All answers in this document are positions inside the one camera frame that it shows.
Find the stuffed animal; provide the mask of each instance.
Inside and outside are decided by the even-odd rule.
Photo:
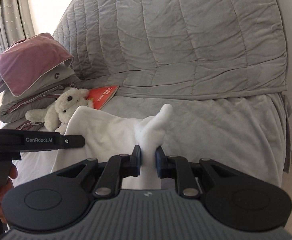
[[[91,100],[86,100],[87,89],[66,89],[60,97],[46,109],[33,109],[26,113],[31,122],[44,122],[48,131],[65,134],[67,124],[79,106],[93,107]]]

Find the star-patterned curtain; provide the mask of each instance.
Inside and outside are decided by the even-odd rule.
[[[28,0],[0,0],[0,53],[34,35]]]

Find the bed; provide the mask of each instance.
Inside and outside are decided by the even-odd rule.
[[[85,88],[120,86],[103,111],[143,119],[173,106],[166,155],[281,185],[290,107],[276,0],[73,0],[53,36]],[[25,153],[15,184],[49,173],[55,154]]]

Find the silver rivet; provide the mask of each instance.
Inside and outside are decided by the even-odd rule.
[[[186,188],[183,190],[183,194],[187,197],[194,197],[199,193],[199,191],[195,188]]]
[[[98,196],[107,196],[111,193],[111,189],[107,187],[100,187],[96,189],[96,195]]]

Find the red book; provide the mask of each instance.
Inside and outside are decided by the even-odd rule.
[[[89,90],[89,95],[86,99],[93,101],[94,108],[101,110],[105,104],[113,97],[119,86],[93,88]]]

